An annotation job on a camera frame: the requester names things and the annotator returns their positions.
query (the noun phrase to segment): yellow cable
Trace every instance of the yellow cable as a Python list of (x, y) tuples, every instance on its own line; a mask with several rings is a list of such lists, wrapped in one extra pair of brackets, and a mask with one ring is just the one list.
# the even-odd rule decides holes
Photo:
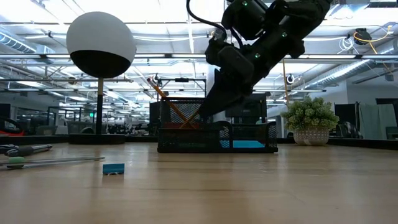
[[(374, 48), (373, 44), (372, 44), (372, 43), (369, 43), (369, 44), (371, 45), (371, 48), (373, 49), (374, 53), (377, 54), (377, 51), (376, 51), (376, 49)], [(385, 66), (385, 68), (387, 69), (387, 71), (388, 71), (391, 75), (394, 75), (394, 74), (392, 73), (392, 71), (390, 70), (390, 68), (388, 68), (387, 65), (386, 65), (384, 62), (382, 62), (382, 63), (383, 63), (383, 65)]]
[(390, 29), (391, 29), (391, 26), (388, 26), (385, 36), (381, 37), (381, 38), (379, 38), (377, 40), (363, 40), (363, 39), (360, 39), (360, 38), (356, 37), (356, 34), (358, 34), (357, 32), (354, 33), (354, 38), (357, 39), (357, 40), (363, 41), (363, 42), (367, 42), (367, 43), (377, 42), (379, 40), (385, 39), (388, 36), (388, 34), (389, 34), (388, 32), (390, 31)]
[(374, 53), (377, 54), (377, 51), (376, 51), (376, 49), (374, 48), (373, 44), (372, 44), (372, 43), (369, 43), (369, 44), (371, 45), (371, 48), (373, 49)]

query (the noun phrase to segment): black cable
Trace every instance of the black cable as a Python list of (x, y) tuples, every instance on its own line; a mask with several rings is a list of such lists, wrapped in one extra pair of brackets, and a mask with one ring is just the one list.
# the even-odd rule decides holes
[(225, 28), (223, 26), (221, 26), (221, 25), (219, 25), (219, 24), (217, 24), (215, 22), (210, 22), (210, 21), (207, 21), (205, 19), (201, 19), (201, 18), (197, 17), (196, 15), (194, 15), (194, 13), (191, 11), (191, 8), (190, 8), (190, 5), (189, 5), (190, 1), (191, 0), (187, 0), (187, 11), (188, 11), (188, 14), (190, 16), (192, 16), (194, 19), (196, 19), (199, 22), (202, 22), (204, 24), (219, 28), (219, 29), (221, 29), (224, 32), (224, 34), (226, 34)]
[(239, 38), (238, 34), (235, 32), (233, 28), (231, 29), (231, 34), (236, 39), (236, 41), (238, 41), (239, 48), (241, 49), (243, 47), (242, 39)]

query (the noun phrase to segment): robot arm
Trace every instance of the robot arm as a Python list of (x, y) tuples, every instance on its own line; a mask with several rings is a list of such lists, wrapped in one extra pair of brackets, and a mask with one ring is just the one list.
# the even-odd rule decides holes
[[(274, 1), (267, 7), (261, 0), (228, 0), (231, 4), (223, 14), (206, 49), (206, 61), (217, 65), (215, 83), (199, 109), (202, 117), (214, 115), (243, 101), (252, 93), (254, 85), (286, 55), (298, 58), (304, 54), (304, 37), (317, 28), (330, 8), (331, 0)], [(252, 45), (239, 48), (226, 42), (226, 29), (238, 40), (236, 32)]]

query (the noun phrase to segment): red object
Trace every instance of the red object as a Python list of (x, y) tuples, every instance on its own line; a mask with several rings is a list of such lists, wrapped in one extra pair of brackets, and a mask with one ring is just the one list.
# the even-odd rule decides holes
[(5, 131), (0, 131), (0, 134), (5, 134), (5, 135), (8, 135), (8, 136), (23, 136), (24, 135), (24, 131), (21, 131), (21, 133), (18, 133), (18, 134), (13, 134), (13, 133), (7, 133)]

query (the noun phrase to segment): blue block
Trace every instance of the blue block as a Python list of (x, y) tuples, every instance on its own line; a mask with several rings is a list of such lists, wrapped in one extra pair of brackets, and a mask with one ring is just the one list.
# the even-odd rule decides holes
[(104, 164), (102, 166), (102, 173), (109, 174), (124, 174), (124, 164)]

